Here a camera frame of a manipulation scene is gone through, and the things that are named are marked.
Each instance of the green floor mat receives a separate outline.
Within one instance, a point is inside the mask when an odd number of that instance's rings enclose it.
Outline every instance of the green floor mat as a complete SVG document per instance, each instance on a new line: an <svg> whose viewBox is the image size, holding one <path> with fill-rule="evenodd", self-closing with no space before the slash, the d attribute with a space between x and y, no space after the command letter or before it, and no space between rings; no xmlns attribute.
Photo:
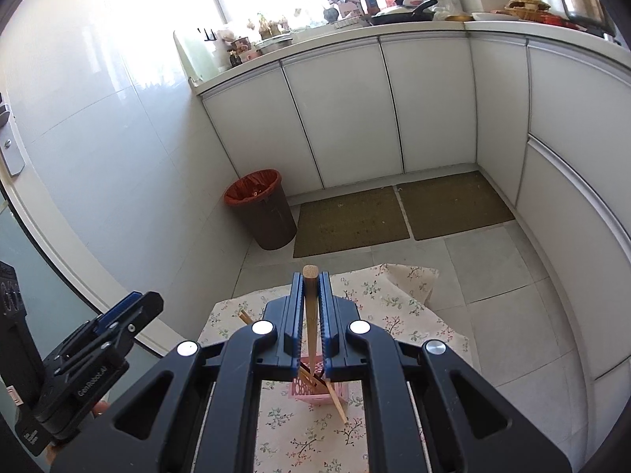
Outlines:
<svg viewBox="0 0 631 473"><path fill-rule="evenodd" d="M294 258L409 238L392 186L301 205Z"/></svg>
<svg viewBox="0 0 631 473"><path fill-rule="evenodd" d="M514 219L478 171L398 185L416 240L452 235Z"/></svg>

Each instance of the pink basket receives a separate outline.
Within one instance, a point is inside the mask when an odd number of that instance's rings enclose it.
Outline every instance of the pink basket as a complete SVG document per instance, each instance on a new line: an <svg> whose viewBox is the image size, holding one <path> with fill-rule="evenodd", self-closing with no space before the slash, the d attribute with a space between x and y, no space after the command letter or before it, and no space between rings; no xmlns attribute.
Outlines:
<svg viewBox="0 0 631 473"><path fill-rule="evenodd" d="M303 357L301 361L305 364L309 364L309 358ZM315 357L315 372L318 373L322 370L322 356ZM338 394L338 398L340 402L346 402L348 400L348 385L345 382L332 382L331 383L333 390ZM291 393L289 394L290 398L296 400L302 400L303 402L307 402L312 406L323 406L325 404L332 404L333 399L331 398L329 393L323 394L311 394L307 385L302 382L300 377L296 377L291 382Z"/></svg>

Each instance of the cloth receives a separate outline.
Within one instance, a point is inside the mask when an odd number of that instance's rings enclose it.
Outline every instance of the cloth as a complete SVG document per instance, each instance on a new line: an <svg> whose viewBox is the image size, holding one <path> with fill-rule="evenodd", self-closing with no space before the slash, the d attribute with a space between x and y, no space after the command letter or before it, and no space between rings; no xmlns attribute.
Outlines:
<svg viewBox="0 0 631 473"><path fill-rule="evenodd" d="M405 265L378 265L330 276L333 294L351 299L362 319L385 328L395 339L420 345L440 339L471 364L469 342L425 304L438 271ZM291 286L261 290L219 302L200 335L206 346L223 341L245 325L239 311L254 320L267 302L289 295ZM306 324L302 356L307 355ZM348 383L344 425L333 404L311 406L291 398L291 385L263 381L256 436L257 473L364 473L368 471L364 398L360 382Z"/></svg>

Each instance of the blue gripper pad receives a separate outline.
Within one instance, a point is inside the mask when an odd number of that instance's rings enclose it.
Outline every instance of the blue gripper pad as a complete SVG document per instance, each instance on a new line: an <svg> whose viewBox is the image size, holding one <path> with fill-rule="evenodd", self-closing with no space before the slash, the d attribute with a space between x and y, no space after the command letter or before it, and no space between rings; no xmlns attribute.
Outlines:
<svg viewBox="0 0 631 473"><path fill-rule="evenodd" d="M357 306L352 300L333 295L328 272L318 276L318 300L324 376L334 382L355 380L367 361L365 354L346 342L348 325L360 319Z"/></svg>
<svg viewBox="0 0 631 473"><path fill-rule="evenodd" d="M259 358L263 360L262 363L259 361L259 366L269 366L274 369L275 375L283 371L285 380L288 381L298 375L301 361L302 320L305 306L303 282L302 274L294 273L291 293L287 297L269 301L263 313L264 320L269 320L276 325L278 339L276 346L259 355Z"/></svg>
<svg viewBox="0 0 631 473"><path fill-rule="evenodd" d="M99 317L97 317L97 327L94 330L94 333L99 336L105 332L105 330L112 325L119 317L127 311L135 302L140 300L143 296L139 291L133 291L129 295L127 295L122 301L116 304L113 308L111 308L108 312L103 313Z"/></svg>

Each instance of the trash can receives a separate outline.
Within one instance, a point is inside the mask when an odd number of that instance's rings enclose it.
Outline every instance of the trash can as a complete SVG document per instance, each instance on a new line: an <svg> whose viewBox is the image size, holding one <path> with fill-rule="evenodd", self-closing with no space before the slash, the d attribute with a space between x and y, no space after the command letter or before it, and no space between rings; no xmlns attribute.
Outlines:
<svg viewBox="0 0 631 473"><path fill-rule="evenodd" d="M296 223L281 175L274 169L256 171L235 181L223 194L223 200L262 249L280 249L296 236Z"/></svg>

